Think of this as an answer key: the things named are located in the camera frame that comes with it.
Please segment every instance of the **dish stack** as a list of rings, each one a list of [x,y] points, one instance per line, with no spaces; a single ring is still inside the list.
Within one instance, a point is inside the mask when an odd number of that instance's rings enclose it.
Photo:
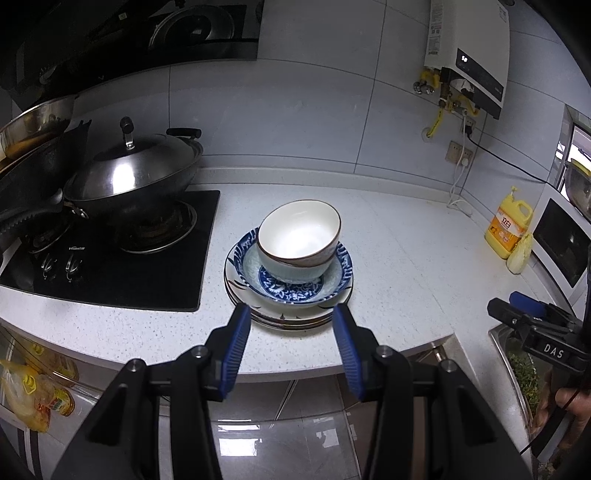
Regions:
[[[273,210],[228,253],[224,284],[232,303],[246,303],[254,321],[281,330],[329,322],[353,290],[340,227],[336,209],[318,200]]]

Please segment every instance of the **white speckled countertop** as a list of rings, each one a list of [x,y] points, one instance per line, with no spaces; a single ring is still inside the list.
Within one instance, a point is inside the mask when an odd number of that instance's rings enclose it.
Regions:
[[[455,334],[481,392],[519,446],[525,445],[515,396],[488,336],[498,325],[487,302],[514,290],[535,296],[483,239],[482,228],[445,204],[386,193],[325,187],[215,184],[222,194],[207,256],[201,306],[194,313],[148,312],[76,304],[0,288],[7,326],[57,345],[73,357],[113,367],[133,357],[147,363],[177,357],[225,324],[232,303],[222,268],[232,245],[277,206],[315,198],[342,217],[355,289],[349,302],[357,323],[380,343],[413,349]],[[242,381],[309,377],[341,371],[330,325],[281,333],[253,323]]]

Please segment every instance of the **stack of plates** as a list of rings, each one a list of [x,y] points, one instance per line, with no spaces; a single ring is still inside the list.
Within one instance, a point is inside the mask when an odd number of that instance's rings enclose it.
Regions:
[[[256,322],[281,330],[306,330],[329,322],[333,307],[349,301],[353,267],[346,248],[338,244],[320,278],[302,285],[280,282],[262,266],[256,230],[251,230],[228,253],[224,283],[232,303],[250,306]]]

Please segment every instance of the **stove burner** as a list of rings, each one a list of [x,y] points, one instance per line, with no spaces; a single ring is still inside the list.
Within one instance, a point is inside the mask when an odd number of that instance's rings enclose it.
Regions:
[[[154,219],[121,228],[116,243],[130,254],[160,252],[185,238],[197,223],[197,212],[185,202],[175,202]]]
[[[25,235],[22,241],[30,254],[43,252],[56,243],[73,223],[74,217],[69,212],[48,215],[37,224],[37,233]]]

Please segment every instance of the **blue and white bowl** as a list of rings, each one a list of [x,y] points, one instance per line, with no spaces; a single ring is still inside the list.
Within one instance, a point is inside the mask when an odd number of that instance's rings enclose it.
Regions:
[[[266,300],[305,306],[322,303],[343,291],[353,275],[351,257],[339,243],[333,261],[321,277],[297,285],[277,280],[262,266],[256,246],[257,230],[251,230],[236,244],[232,262],[241,280]]]

